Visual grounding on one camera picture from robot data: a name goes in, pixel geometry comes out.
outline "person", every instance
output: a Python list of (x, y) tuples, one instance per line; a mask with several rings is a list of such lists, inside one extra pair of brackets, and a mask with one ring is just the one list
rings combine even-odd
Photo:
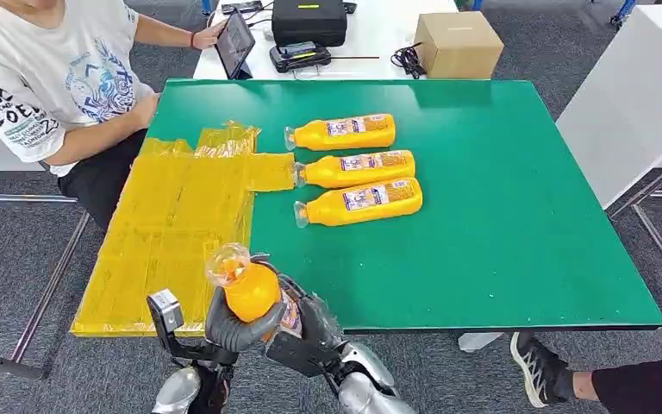
[(573, 372), (536, 338), (519, 332), (512, 335), (510, 351), (534, 407), (587, 399), (612, 414), (662, 413), (662, 361)]
[(222, 26), (192, 33), (122, 0), (0, 0), (0, 139), (106, 229), (159, 100), (130, 65), (134, 41), (201, 50)]

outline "white t-shirt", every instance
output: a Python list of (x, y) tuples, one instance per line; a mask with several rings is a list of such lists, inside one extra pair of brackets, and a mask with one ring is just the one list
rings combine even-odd
[[(65, 0), (55, 29), (0, 6), (0, 138), (24, 162), (44, 160), (65, 132), (105, 122), (152, 93), (130, 67), (138, 15), (122, 0)], [(67, 175), (74, 164), (53, 166)]]

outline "black sneaker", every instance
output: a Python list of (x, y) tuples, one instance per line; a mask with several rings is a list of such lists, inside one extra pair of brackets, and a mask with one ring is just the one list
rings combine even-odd
[(536, 408), (565, 402), (565, 398), (555, 393), (554, 387), (559, 376), (567, 369), (567, 363), (536, 338), (520, 337), (521, 333), (515, 332), (511, 336), (509, 348), (511, 356), (524, 373), (524, 387), (529, 402)]

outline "clear plastic cap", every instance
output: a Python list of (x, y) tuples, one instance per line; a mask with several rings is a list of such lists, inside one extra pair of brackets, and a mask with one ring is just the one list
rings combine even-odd
[(214, 286), (227, 286), (235, 282), (250, 264), (250, 251), (239, 243), (228, 243), (218, 248), (204, 265), (204, 274)]
[(300, 229), (309, 225), (310, 222), (305, 203), (301, 203), (300, 201), (293, 203), (293, 212), (296, 214), (296, 224)]
[(293, 138), (294, 131), (295, 130), (291, 127), (285, 127), (285, 147), (288, 148), (288, 151), (292, 151), (296, 148), (296, 140)]
[(293, 163), (293, 185), (303, 187), (306, 185), (306, 165), (300, 162)]

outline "orange bottle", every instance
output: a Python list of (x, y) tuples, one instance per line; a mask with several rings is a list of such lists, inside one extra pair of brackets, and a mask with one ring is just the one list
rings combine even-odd
[(326, 226), (367, 222), (415, 214), (422, 207), (420, 183), (412, 177), (387, 179), (342, 190), (324, 192), (307, 204), (296, 201), (296, 224)]
[(285, 147), (329, 149), (388, 147), (395, 141), (395, 120), (390, 114), (315, 120), (300, 128), (285, 127)]
[(281, 300), (288, 307), (280, 325), (301, 336), (301, 318), (296, 302), (281, 288), (278, 276), (266, 266), (252, 263), (250, 252), (239, 243), (225, 244), (207, 262), (207, 277), (224, 289), (229, 309), (243, 322), (264, 316)]
[(406, 149), (349, 157), (327, 155), (320, 160), (293, 166), (296, 187), (315, 184), (326, 188), (351, 187), (385, 179), (415, 176), (415, 158)]

